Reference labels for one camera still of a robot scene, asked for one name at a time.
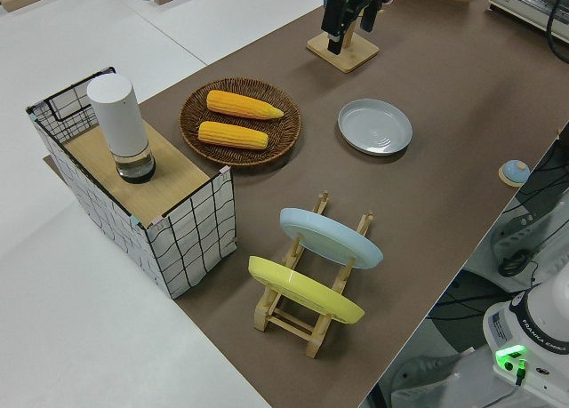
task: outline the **green light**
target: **green light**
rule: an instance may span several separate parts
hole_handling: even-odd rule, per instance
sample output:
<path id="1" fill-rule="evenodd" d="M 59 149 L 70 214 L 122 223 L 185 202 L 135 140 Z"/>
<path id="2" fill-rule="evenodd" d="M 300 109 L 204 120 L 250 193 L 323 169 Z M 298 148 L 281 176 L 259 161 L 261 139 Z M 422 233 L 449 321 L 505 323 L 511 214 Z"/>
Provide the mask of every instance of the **green light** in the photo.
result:
<path id="1" fill-rule="evenodd" d="M 521 356 L 523 353 L 525 353 L 525 351 L 526 351 L 525 346 L 521 344 L 516 344 L 515 346 L 512 346 L 510 348 L 502 348 L 500 350 L 496 350 L 496 362 L 501 368 L 506 369 L 506 367 L 504 366 L 506 362 L 511 362 L 512 359 Z M 518 367 L 522 369 L 525 368 L 524 359 L 519 360 Z"/>

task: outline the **blue plate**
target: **blue plate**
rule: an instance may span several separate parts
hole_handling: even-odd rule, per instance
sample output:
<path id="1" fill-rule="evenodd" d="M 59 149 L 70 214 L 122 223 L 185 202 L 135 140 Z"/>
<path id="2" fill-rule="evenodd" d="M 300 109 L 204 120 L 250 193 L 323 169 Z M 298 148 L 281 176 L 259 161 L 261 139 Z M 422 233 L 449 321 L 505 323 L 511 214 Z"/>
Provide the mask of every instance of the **blue plate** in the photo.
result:
<path id="1" fill-rule="evenodd" d="M 383 260 L 381 250 L 365 236 L 337 221 L 298 208 L 281 211 L 281 228 L 291 238 L 301 236 L 301 245 L 325 259 L 354 268 L 374 268 Z"/>

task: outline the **white cylindrical speaker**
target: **white cylindrical speaker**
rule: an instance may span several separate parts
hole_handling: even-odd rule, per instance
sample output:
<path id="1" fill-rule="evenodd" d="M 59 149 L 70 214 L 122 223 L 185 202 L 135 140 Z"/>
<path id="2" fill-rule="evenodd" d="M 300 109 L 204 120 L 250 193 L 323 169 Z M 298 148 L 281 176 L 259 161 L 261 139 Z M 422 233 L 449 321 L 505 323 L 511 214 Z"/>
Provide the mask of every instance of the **white cylindrical speaker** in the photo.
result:
<path id="1" fill-rule="evenodd" d="M 87 97 L 119 175 L 130 183 L 150 180 L 156 163 L 131 81 L 116 73 L 97 76 L 87 86 Z"/>

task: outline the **storage box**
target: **storage box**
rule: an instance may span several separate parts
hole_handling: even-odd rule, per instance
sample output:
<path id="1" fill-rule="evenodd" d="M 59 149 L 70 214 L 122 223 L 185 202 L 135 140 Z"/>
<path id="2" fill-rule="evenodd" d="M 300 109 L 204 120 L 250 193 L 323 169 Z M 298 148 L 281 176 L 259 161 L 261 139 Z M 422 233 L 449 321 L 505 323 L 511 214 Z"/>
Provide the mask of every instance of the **storage box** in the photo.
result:
<path id="1" fill-rule="evenodd" d="M 91 79 L 114 71 L 101 70 L 27 112 L 91 219 L 176 298 L 236 249 L 232 172 L 225 167 L 209 178 L 148 126 L 156 174 L 141 185 L 122 181 L 86 95 Z"/>

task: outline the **ceramic plate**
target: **ceramic plate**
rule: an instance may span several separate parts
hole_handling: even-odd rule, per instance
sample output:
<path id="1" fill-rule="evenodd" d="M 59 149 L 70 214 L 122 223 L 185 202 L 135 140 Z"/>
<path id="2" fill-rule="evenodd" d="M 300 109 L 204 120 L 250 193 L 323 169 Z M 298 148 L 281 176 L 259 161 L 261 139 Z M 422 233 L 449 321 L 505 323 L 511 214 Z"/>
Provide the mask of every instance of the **ceramic plate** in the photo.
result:
<path id="1" fill-rule="evenodd" d="M 280 224 L 291 239 L 300 235 L 302 246 L 336 263 L 346 265 L 356 259 L 353 268 L 374 268 L 383 260 L 383 253 L 372 241 L 324 215 L 284 208 Z"/>
<path id="2" fill-rule="evenodd" d="M 338 322 L 355 324 L 364 315 L 356 303 L 332 288 L 273 261 L 252 256 L 249 273 L 270 289 L 321 315 L 331 315 Z"/>
<path id="3" fill-rule="evenodd" d="M 350 146 L 368 155 L 391 155 L 407 147 L 411 123 L 395 106 L 381 100 L 352 101 L 338 115 L 341 135 Z"/>

